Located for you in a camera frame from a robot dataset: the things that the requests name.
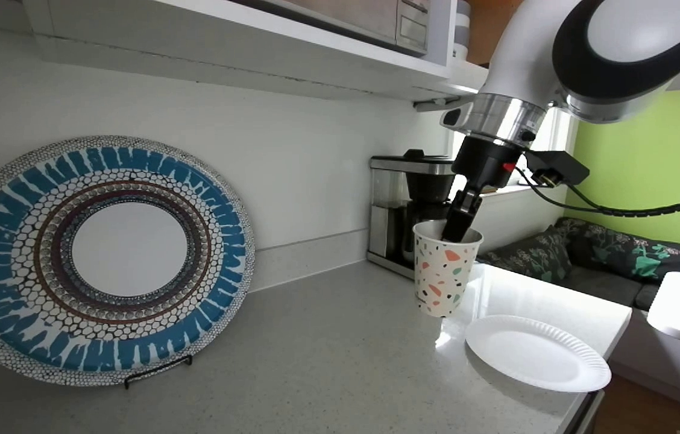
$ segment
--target cable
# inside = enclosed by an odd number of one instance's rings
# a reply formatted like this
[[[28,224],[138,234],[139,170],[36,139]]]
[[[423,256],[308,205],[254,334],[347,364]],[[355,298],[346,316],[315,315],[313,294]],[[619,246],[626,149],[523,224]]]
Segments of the cable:
[[[594,203],[590,198],[587,198],[579,189],[570,187],[588,209],[579,209],[579,205],[564,205],[564,203],[557,203],[553,198],[548,198],[546,194],[538,192],[538,187],[525,176],[523,170],[516,170],[523,181],[532,189],[532,194],[538,198],[542,198],[546,203],[551,205],[557,205],[557,209],[564,209],[564,211],[577,211],[577,213],[601,213],[601,216],[610,216],[610,217],[661,217],[661,216],[672,216],[672,213],[680,213],[680,203],[672,203],[672,205],[664,205],[664,209],[648,209],[648,211],[619,211],[619,209],[606,209],[606,205],[599,205]]]

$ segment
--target paper cup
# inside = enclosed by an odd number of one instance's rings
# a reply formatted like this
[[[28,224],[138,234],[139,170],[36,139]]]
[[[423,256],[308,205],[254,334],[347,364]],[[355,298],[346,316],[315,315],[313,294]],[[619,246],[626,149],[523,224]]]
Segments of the paper cup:
[[[415,300],[429,316],[448,316],[460,307],[483,234],[467,230],[464,242],[442,242],[444,221],[426,221],[415,231]]]

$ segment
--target window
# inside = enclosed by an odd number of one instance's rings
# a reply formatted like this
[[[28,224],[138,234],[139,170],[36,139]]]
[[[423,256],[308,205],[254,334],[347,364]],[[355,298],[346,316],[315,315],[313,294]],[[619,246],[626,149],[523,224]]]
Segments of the window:
[[[577,140],[577,127],[579,121],[560,108],[551,108],[548,117],[542,118],[542,127],[538,128],[538,139],[531,149],[561,149],[571,153],[573,140]],[[458,157],[464,134],[452,134],[448,143],[448,154]],[[525,157],[516,163],[519,170],[528,170]],[[525,187],[523,176],[519,171],[512,175],[506,189],[500,192],[519,192],[519,187]]]

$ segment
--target shelf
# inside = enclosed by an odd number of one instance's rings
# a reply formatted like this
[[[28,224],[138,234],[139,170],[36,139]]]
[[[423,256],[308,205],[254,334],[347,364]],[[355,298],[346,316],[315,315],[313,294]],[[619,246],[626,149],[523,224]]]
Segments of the shelf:
[[[44,55],[57,63],[406,102],[483,84],[483,69],[448,58],[453,6],[432,2],[429,52],[413,58],[226,0],[24,0]]]

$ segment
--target coffee maker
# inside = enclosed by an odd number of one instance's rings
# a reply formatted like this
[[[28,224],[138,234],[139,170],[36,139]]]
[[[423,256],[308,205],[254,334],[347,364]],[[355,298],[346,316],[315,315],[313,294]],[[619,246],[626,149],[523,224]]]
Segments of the coffee maker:
[[[453,187],[453,159],[407,149],[403,157],[376,154],[371,170],[371,205],[366,259],[413,277],[413,227],[444,221]]]

